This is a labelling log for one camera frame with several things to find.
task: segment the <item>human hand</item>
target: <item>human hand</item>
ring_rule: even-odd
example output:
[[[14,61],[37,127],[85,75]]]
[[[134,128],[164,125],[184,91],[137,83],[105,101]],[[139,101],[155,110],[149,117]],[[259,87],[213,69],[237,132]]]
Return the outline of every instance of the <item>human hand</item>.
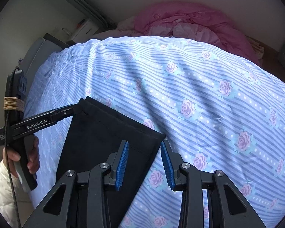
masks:
[[[28,155],[28,169],[29,169],[29,172],[31,174],[34,174],[36,173],[38,170],[39,170],[39,167],[40,167],[40,161],[39,161],[39,139],[37,136],[35,136],[35,139],[34,139],[34,147],[32,149],[32,151],[29,153]],[[5,158],[5,148],[3,149],[2,151],[2,156],[3,156],[3,163],[6,167],[6,158]],[[8,164],[9,164],[9,167],[10,167],[10,171],[11,171],[11,174],[18,178],[18,175],[17,175],[17,172],[15,170],[15,166],[14,166],[14,163],[13,161],[17,162],[20,160],[20,155],[15,151],[13,150],[12,148],[8,147]]]

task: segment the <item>black cable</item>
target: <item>black cable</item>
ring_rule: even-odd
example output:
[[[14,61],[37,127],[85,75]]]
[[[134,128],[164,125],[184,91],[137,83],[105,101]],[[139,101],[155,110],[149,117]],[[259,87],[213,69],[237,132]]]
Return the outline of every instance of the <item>black cable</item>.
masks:
[[[10,78],[10,81],[9,81],[9,86],[8,86],[8,97],[10,96],[10,93],[11,93],[11,88],[12,88],[12,84],[13,84],[13,79],[14,79],[14,75],[15,75],[15,72],[17,70],[20,70],[20,68],[17,66],[15,67],[15,69],[13,70],[12,74],[11,74],[11,78]],[[8,124],[8,117],[9,117],[9,112],[10,111],[7,111],[7,114],[6,114],[6,119],[5,119],[5,131],[4,131],[4,148],[5,148],[5,159],[6,159],[6,168],[8,170],[8,178],[9,178],[9,181],[10,181],[10,184],[11,184],[11,191],[12,191],[12,194],[13,194],[13,200],[14,200],[14,208],[15,208],[15,211],[16,211],[16,218],[17,218],[17,223],[18,223],[18,228],[21,228],[21,223],[20,223],[20,217],[19,217],[19,211],[18,211],[18,206],[17,206],[17,200],[16,200],[16,194],[15,194],[15,189],[14,189],[14,185],[13,185],[13,181],[11,179],[11,170],[10,170],[10,167],[9,167],[9,163],[8,163],[8,150],[7,150],[7,144],[6,144],[6,135],[7,135],[7,128],[9,126]]]

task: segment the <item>wooden floor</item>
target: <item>wooden floor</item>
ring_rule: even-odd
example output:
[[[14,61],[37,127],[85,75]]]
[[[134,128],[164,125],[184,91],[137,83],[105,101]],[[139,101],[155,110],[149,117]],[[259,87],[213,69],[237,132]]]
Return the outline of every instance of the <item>wooden floor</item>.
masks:
[[[265,48],[262,68],[285,83],[285,68],[277,59],[278,52],[261,42],[260,44]]]

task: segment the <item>person's arm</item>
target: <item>person's arm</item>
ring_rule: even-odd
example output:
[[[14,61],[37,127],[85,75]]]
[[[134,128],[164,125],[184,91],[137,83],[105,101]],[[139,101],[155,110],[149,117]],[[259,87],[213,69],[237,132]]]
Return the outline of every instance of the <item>person's arm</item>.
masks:
[[[29,163],[28,168],[30,173],[35,173],[39,169],[39,140],[38,137],[35,137],[34,140],[34,148],[29,154]],[[16,212],[14,209],[14,201],[13,195],[11,191],[11,186],[8,177],[8,171],[6,168],[6,160],[5,160],[5,150],[3,149],[3,160],[0,162],[0,213],[5,218],[5,220],[10,224],[11,227],[17,227],[17,219]],[[21,189],[21,184],[19,179],[17,178],[17,173],[13,164],[13,161],[19,161],[20,155],[13,151],[12,149],[8,149],[8,162],[11,170],[11,177],[15,189],[15,193]]]

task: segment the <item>tan rubber band bundle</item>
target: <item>tan rubber band bundle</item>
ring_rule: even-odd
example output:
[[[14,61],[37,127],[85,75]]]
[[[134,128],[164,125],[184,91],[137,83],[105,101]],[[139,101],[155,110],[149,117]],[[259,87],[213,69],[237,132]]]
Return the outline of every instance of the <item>tan rubber band bundle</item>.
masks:
[[[4,110],[24,111],[24,102],[16,97],[4,97]]]

